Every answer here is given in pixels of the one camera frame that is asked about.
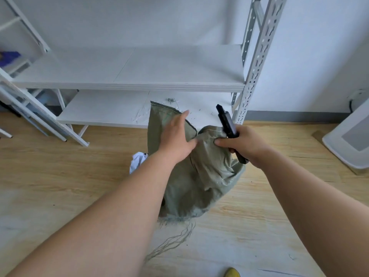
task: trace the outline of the green woven sack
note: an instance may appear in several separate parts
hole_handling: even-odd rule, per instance
[[[177,114],[175,108],[151,102],[147,146],[149,155],[159,149],[164,126]],[[186,120],[187,141],[197,138],[196,148],[170,174],[159,217],[164,221],[184,221],[200,217],[226,194],[245,171],[226,148],[214,144],[225,138],[221,127],[205,126],[199,132]]]

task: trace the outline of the wooden floor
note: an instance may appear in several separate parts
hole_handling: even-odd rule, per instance
[[[369,179],[354,175],[311,137],[334,125],[252,123],[270,144],[324,181],[369,204]],[[0,275],[128,175],[146,151],[146,130],[89,127],[83,148],[45,137],[24,119],[0,113]],[[247,165],[233,188],[178,248],[150,260],[142,276],[323,276],[288,222],[261,170]],[[152,249],[185,224],[157,228]]]

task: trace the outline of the left hand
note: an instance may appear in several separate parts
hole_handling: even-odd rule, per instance
[[[161,134],[158,152],[165,153],[174,164],[185,159],[197,145],[197,139],[186,141],[185,121],[189,111],[179,114],[165,126]]]

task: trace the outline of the cable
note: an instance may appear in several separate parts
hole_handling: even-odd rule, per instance
[[[348,102],[348,107],[350,108],[350,113],[351,114],[353,113],[353,110],[352,110],[352,102],[353,102],[353,99],[351,99],[350,102]]]

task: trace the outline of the yellow shoe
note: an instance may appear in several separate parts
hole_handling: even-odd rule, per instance
[[[228,268],[228,270],[225,272],[224,277],[241,277],[237,270],[235,270],[233,267]]]

